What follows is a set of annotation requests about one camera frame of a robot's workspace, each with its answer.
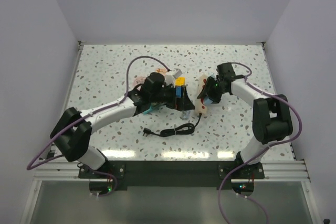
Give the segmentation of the blue charger plug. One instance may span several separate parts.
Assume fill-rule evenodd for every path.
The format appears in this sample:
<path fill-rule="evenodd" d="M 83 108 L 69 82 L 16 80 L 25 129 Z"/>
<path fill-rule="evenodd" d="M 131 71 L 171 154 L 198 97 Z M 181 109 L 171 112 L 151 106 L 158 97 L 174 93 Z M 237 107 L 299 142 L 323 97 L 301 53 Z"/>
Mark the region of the blue charger plug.
<path fill-rule="evenodd" d="M 210 105 L 210 104 L 219 104 L 221 101 L 221 98 L 218 98 L 218 97 L 205 97 L 203 99 L 203 104 L 204 105 Z"/>

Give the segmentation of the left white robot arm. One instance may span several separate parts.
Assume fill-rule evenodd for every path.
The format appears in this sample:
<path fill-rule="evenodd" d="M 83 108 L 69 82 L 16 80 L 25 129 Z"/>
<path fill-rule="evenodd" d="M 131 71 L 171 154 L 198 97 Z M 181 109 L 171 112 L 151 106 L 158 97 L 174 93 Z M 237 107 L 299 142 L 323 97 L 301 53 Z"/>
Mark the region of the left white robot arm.
<path fill-rule="evenodd" d="M 83 111 L 68 108 L 50 136 L 68 162 L 79 161 L 90 167 L 97 178 L 103 178 L 109 165 L 104 154 L 90 145 L 91 135 L 111 123 L 141 114 L 153 104 L 177 111 L 194 110 L 186 87 L 178 86 L 176 80 L 175 75 L 153 72 L 143 83 L 111 103 Z"/>

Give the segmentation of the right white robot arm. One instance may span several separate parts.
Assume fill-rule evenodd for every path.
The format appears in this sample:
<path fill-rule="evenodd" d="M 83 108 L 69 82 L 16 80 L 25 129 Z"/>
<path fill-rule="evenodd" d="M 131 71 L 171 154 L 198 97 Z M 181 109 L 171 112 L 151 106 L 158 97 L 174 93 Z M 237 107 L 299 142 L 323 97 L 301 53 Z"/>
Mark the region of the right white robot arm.
<path fill-rule="evenodd" d="M 261 161 L 269 148 L 291 135 L 292 119 L 287 97 L 283 94 L 267 93 L 248 82 L 249 75 L 236 74 L 231 62 L 217 66 L 217 75 L 203 80 L 197 96 L 204 109 L 219 104 L 223 94 L 234 95 L 250 105 L 253 110 L 253 136 L 246 147 L 237 153 L 234 173 L 246 178 L 253 171 L 252 165 Z"/>

